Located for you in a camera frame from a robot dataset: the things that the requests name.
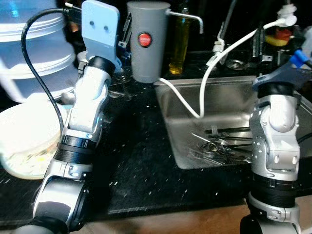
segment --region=black countertop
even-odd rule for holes
[[[127,70],[125,76],[130,77],[131,71]],[[105,108],[107,123],[94,163],[95,197],[91,220],[243,202],[248,192],[250,165],[178,168],[154,87],[134,80],[124,87],[131,100],[111,98]],[[16,104],[4,94],[1,102],[0,111]],[[312,194],[311,168],[312,157],[301,160],[298,196]],[[33,194],[40,183],[40,180],[15,178],[0,169],[0,229],[14,228],[31,219]]]

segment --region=sink basin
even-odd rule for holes
[[[212,141],[212,134],[208,131],[222,131],[222,129],[249,126],[249,116],[255,103],[257,94],[252,90],[255,76],[210,78],[205,90],[205,116],[196,119],[183,106],[180,100],[166,85],[156,83],[156,95],[166,123],[171,147],[175,161],[181,169],[198,169],[250,163],[250,146],[241,147],[243,150],[231,150],[220,160],[210,150],[208,157],[204,149],[207,147],[205,140]],[[201,79],[171,80],[171,83],[180,91],[186,101],[199,113],[199,88]],[[305,98],[297,110],[299,128],[297,138],[312,132],[312,105]],[[250,131],[229,133],[233,137],[252,137]],[[250,140],[221,140],[222,145],[248,144]],[[301,145],[301,157],[312,156],[311,139]]]

